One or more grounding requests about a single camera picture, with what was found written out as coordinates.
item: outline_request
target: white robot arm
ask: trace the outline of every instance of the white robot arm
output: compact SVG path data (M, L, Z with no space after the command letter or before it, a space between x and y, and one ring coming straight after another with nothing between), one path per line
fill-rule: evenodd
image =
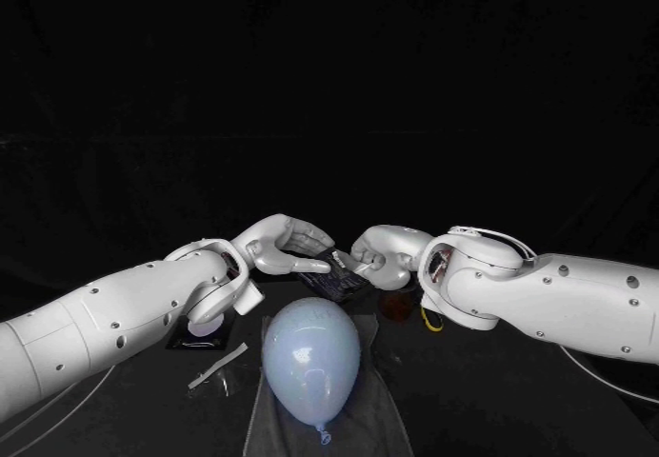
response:
M330 271L281 248L313 256L331 246L318 228L277 214L230 242L190 243L0 323L0 423L155 343L181 314L193 325L229 307L246 314L264 299L254 267L268 274Z
M525 256L481 232L512 241ZM461 326L489 330L503 319L542 341L659 364L659 270L559 254L536 256L506 235L463 227L432 238L411 228L376 226L359 237L352 254L370 263L360 274L376 288L402 287L409 271L418 271L422 307Z

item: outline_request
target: black table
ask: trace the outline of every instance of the black table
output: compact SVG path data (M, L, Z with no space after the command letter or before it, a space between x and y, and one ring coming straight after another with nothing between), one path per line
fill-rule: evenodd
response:
M111 373L96 394L21 454L62 456L239 456L256 386L229 397L186 396L196 374L245 342L235 362L261 365L261 320L310 296L297 282L262 284L267 299L236 321L223 352L164 349L167 339ZM378 313L373 356L408 430L415 455L653 456L659 443L614 392L578 369L556 345L506 322L490 331L444 323L434 333L415 311L403 323L376 310L378 292L346 305ZM93 389L88 378L13 437L16 450L52 427ZM40 405L13 418L0 435Z

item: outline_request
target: robotic hand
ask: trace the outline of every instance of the robotic hand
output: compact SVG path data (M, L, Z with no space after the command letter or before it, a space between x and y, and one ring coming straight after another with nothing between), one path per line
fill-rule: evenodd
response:
M499 236L506 243L484 237ZM535 255L517 240L453 227L432 238L396 226L366 230L352 255L376 288L405 286L416 271L421 306L461 326L503 319L530 338L582 352L659 364L659 270L561 254Z
M329 272L316 255L327 234L277 214L229 242L203 239L89 283L47 305L0 323L0 423L44 397L130 358L186 315L209 324L233 307L245 315L264 296L249 270Z

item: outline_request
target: black object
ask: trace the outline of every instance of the black object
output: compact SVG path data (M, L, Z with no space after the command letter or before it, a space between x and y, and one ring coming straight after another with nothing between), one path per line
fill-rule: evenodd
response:
M329 263L329 273L295 273L303 284L327 300L341 303L353 297L357 291L370 283L354 274L336 260L336 249L326 249L314 259Z
M174 332L167 342L167 349L183 350L225 350L230 329L236 320L236 311L228 308L223 311L223 322L216 331L206 336L194 336L187 330L189 319L181 316L176 322Z

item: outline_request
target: screw hole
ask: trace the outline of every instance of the screw hole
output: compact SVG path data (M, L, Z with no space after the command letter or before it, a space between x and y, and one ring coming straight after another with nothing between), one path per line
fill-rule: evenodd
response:
M628 276L627 277L627 286L628 288L639 288L639 285L641 283L639 282L639 278L636 276Z

